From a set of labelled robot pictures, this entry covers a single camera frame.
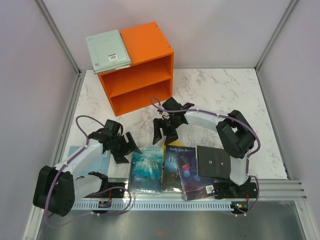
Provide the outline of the teal ocean cover book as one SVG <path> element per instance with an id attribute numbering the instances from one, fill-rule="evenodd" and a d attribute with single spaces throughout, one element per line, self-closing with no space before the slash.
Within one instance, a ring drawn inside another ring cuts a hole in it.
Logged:
<path id="1" fill-rule="evenodd" d="M 142 147 L 131 157 L 128 190 L 139 194 L 159 194 L 163 189 L 164 148 Z"/>

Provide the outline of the dark blue Wuthering Heights book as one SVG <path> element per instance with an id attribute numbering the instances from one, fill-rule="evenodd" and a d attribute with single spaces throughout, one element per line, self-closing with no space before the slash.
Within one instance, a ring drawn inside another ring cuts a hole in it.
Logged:
<path id="1" fill-rule="evenodd" d="M 163 191 L 181 193 L 181 181 L 178 171 L 177 159 L 190 160 L 196 154 L 194 147 L 167 145 L 163 166 Z"/>

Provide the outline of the green fantasy cover book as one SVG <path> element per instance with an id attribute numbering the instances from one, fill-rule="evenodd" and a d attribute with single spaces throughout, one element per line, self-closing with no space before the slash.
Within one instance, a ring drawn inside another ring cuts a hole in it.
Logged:
<path id="1" fill-rule="evenodd" d="M 125 69 L 125 68 L 129 68 L 131 65 L 130 64 L 126 64 L 126 65 L 122 65 L 122 66 L 112 66 L 112 67 L 105 67 L 99 70 L 94 70 L 94 74 L 98 75 L 98 74 L 102 74 L 102 73 L 107 73 L 107 72 L 112 72 L 112 71 L 117 71 L 120 69 Z"/>

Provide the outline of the grey book with barcode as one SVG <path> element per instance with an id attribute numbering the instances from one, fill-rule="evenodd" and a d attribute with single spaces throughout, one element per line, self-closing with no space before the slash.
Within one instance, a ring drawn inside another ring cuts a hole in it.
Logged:
<path id="1" fill-rule="evenodd" d="M 88 36 L 86 43 L 93 71 L 132 63 L 117 29 Z"/>

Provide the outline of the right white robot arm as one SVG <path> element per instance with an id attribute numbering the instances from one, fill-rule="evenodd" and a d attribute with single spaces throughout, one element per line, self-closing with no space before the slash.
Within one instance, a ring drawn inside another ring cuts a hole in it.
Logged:
<path id="1" fill-rule="evenodd" d="M 240 111 L 219 114 L 201 109 L 190 102 L 181 105 L 173 97 L 164 103 L 152 97 L 150 102 L 160 114 L 168 113 L 167 116 L 153 120 L 153 145 L 163 136 L 165 146 L 178 140 L 177 128 L 183 124 L 217 132 L 223 149 L 230 155 L 231 182 L 228 184 L 228 191 L 234 197 L 240 197 L 246 192 L 245 182 L 250 178 L 249 158 L 260 150 L 261 141 Z"/>

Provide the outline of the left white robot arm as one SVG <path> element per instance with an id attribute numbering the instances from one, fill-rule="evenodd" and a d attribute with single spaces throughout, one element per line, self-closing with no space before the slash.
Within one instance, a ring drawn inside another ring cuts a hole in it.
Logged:
<path id="1" fill-rule="evenodd" d="M 102 128 L 86 136 L 86 142 L 72 155 L 55 166 L 45 165 L 38 173 L 32 203 L 35 207 L 61 217 L 84 197 L 105 197 L 110 190 L 107 175 L 83 171 L 91 162 L 109 152 L 116 163 L 128 162 L 130 153 L 141 153 L 130 132 L 122 124 L 108 119 Z"/>

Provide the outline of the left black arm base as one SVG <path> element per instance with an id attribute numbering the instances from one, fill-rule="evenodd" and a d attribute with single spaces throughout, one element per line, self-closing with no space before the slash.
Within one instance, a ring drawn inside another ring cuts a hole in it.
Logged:
<path id="1" fill-rule="evenodd" d="M 124 182 L 120 182 L 118 180 L 112 181 L 112 182 L 104 182 L 102 183 L 99 192 L 102 192 L 103 190 L 112 188 L 112 187 L 123 187 L 126 188 L 126 184 Z M 113 198 L 123 198 L 124 194 L 126 193 L 125 190 L 120 189 L 120 188 L 114 188 L 109 191 L 106 191 L 104 193 L 98 194 L 98 198 L 105 198 L 108 201 L 112 200 Z"/>

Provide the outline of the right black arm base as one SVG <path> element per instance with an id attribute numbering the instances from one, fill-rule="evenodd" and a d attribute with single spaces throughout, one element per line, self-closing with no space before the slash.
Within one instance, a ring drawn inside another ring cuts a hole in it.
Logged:
<path id="1" fill-rule="evenodd" d="M 231 180 L 219 179 L 213 184 L 211 195 L 218 200 L 254 199 L 258 196 L 258 187 L 256 182 L 252 181 L 251 178 L 242 185 L 237 185 Z"/>

